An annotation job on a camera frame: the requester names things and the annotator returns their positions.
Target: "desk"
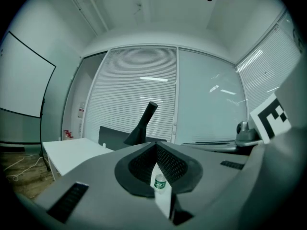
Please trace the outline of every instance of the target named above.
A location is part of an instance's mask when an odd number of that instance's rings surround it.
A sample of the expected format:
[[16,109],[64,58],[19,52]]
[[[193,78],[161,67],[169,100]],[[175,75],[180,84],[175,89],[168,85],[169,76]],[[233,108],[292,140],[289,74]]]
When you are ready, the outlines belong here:
[[113,151],[87,138],[43,142],[43,146],[48,154],[54,180],[58,178],[56,169],[65,175],[88,159]]

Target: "bottle label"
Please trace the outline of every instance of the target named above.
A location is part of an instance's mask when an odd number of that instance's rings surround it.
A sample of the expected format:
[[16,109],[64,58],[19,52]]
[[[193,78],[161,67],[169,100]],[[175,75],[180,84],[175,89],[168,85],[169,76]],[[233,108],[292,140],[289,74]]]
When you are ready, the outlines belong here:
[[158,189],[163,189],[163,188],[165,188],[165,184],[166,184],[166,182],[159,182],[159,181],[157,181],[157,180],[155,180],[155,182],[154,182],[155,188],[158,188]]

